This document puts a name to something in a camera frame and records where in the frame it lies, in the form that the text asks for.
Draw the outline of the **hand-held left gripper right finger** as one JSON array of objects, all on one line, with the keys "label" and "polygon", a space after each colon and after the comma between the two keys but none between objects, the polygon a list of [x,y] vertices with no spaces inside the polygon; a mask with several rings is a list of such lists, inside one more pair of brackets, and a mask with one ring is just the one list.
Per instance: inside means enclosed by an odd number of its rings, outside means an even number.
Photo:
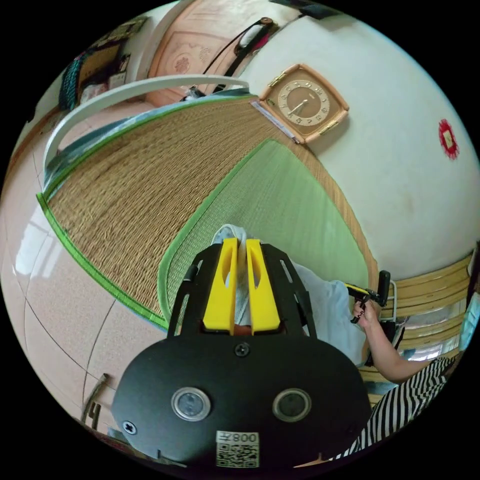
[{"label": "hand-held left gripper right finger", "polygon": [[280,317],[262,244],[258,239],[246,241],[246,259],[251,333],[263,335],[276,332],[280,327]]}]

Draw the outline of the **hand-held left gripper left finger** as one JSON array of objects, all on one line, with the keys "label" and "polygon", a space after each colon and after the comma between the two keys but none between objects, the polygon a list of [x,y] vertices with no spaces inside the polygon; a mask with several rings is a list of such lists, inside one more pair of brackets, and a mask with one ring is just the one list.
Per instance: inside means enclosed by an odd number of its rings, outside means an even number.
[{"label": "hand-held left gripper left finger", "polygon": [[208,332],[232,335],[235,329],[238,239],[225,238],[219,247],[206,304],[203,326]]}]

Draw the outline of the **person's right hand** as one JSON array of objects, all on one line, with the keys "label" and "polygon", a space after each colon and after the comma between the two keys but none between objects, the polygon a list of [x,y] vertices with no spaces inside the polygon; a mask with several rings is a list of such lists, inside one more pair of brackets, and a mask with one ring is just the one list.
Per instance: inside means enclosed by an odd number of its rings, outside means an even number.
[{"label": "person's right hand", "polygon": [[379,305],[372,300],[365,303],[356,301],[353,306],[353,318],[366,334],[372,327],[379,326],[379,312]]}]

